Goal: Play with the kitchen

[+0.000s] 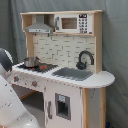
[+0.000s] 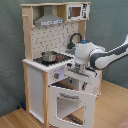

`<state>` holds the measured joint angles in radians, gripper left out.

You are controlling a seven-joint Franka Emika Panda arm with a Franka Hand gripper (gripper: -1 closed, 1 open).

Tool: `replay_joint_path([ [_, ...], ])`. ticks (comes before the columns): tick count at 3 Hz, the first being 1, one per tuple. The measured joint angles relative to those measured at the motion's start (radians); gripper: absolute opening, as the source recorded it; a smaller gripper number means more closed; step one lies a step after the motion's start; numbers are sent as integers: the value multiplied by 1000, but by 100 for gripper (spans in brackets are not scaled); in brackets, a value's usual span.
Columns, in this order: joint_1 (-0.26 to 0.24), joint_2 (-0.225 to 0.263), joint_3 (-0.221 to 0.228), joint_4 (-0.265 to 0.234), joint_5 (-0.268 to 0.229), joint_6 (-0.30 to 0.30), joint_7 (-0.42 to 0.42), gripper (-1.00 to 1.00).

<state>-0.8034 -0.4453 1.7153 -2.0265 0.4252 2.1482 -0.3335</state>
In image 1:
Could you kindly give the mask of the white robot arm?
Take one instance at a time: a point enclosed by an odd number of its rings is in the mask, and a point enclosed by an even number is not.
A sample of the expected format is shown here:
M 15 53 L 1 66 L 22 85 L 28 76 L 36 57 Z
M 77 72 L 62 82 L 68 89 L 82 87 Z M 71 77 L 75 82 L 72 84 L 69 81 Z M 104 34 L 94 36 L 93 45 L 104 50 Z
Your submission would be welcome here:
M 0 125 L 4 128 L 40 128 L 37 119 L 24 107 L 4 74 L 12 71 L 12 56 L 0 48 Z

